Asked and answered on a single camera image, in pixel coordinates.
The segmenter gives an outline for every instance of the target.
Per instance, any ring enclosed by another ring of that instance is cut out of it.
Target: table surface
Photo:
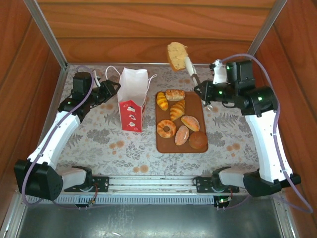
[[[107,66],[88,66],[96,69],[105,80]],[[86,166],[102,175],[210,175],[224,166],[237,166],[247,171],[259,167],[258,155],[251,130],[238,109],[227,109],[213,103],[213,110],[204,108],[209,141],[208,151],[191,154],[162,154],[156,149],[155,94],[166,89],[193,91],[194,83],[186,71],[173,72],[166,66],[130,66],[148,70],[158,76],[151,81],[143,132],[123,131],[120,125],[117,97],[92,109],[75,130],[58,161],[57,170],[74,165]],[[116,66],[121,73],[124,66]],[[61,101],[69,96],[77,66],[72,65]],[[211,80],[208,68],[197,68],[201,81]],[[108,70],[110,80],[119,81],[114,69]]]

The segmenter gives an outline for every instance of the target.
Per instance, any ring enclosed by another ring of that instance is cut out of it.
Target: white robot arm
[[[78,72],[74,75],[72,97],[66,98],[59,105],[56,119],[45,138],[27,160],[18,160],[14,165],[20,192],[25,189],[27,195],[53,201],[62,190],[69,187],[80,185],[86,188],[93,184],[89,168],[76,166],[60,174],[55,169],[66,143],[90,108],[106,102],[120,88],[120,84],[110,80],[98,82],[97,85],[99,87],[92,90],[90,73]]]
[[[216,191],[224,190],[227,186],[245,188],[251,196],[265,196],[279,192],[283,187],[290,186],[284,172],[294,184],[299,184],[301,178],[290,168],[279,130],[276,136],[285,169],[281,168],[273,139],[273,123],[277,110],[276,97],[269,87],[255,87],[252,63],[250,60],[227,63],[222,65],[219,60],[211,64],[215,81],[197,79],[196,71],[190,60],[186,60],[188,72],[198,82],[194,91],[201,97],[205,106],[211,102],[233,103],[239,108],[251,129],[259,157],[260,168],[248,173],[238,168],[225,167],[213,171],[211,183]]]

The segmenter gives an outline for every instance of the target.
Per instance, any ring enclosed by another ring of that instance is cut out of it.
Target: wooden wall panel
[[[297,187],[314,210],[317,209],[317,61],[313,39],[317,8],[312,0],[288,1],[256,53],[271,76],[281,102],[281,130],[288,161],[302,177]],[[292,189],[288,199],[304,207]],[[301,237],[317,234],[316,213],[292,209]]]
[[[31,15],[23,1],[0,3],[0,79],[7,73],[16,56],[23,36],[31,22]]]
[[[24,120],[28,114],[28,106],[37,91],[38,81],[41,77],[50,49],[41,34],[37,34],[38,27],[34,21],[26,33],[21,49],[9,70],[0,89],[1,114],[1,157],[8,158],[20,135]],[[0,179],[6,163],[0,163]]]
[[[87,38],[59,39],[70,62],[161,62],[167,63],[167,45],[179,41],[188,46],[195,63],[212,62],[226,56],[246,52],[248,42],[175,39],[175,38]]]
[[[269,12],[147,4],[44,4],[41,9],[57,38],[190,37],[245,41],[253,41]]]
[[[312,0],[290,1],[274,24],[288,61],[317,119],[317,11]]]
[[[13,165],[36,148],[60,72],[23,1],[0,4],[0,225],[16,190]]]
[[[246,52],[274,3],[275,0],[39,1],[67,60],[81,63],[166,62],[166,46],[171,41],[188,42],[195,63]]]
[[[275,0],[38,0],[39,3],[146,3],[271,8]]]

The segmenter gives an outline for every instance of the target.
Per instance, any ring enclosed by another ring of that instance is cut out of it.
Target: paper bag handle
[[[151,80],[152,80],[153,78],[155,78],[156,76],[157,76],[157,74],[154,74],[151,78],[149,78],[149,81],[148,81],[148,88],[147,88],[147,91],[145,92],[145,95],[147,95],[147,93],[148,93],[148,90],[149,90],[149,87],[150,87],[150,82],[151,82]]]
[[[118,71],[114,66],[112,66],[112,65],[108,66],[108,67],[106,68],[106,70],[105,70],[106,79],[108,80],[107,72],[108,72],[108,69],[109,69],[109,68],[114,68],[114,70],[115,70],[115,71],[119,74],[119,76],[120,76],[120,78],[119,78],[119,81],[120,81],[120,79],[121,79],[121,74],[120,74],[119,71]]]

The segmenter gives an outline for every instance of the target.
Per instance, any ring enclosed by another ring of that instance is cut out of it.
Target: donut
[[[176,133],[176,125],[171,120],[161,120],[157,125],[157,132],[163,138],[171,138]]]

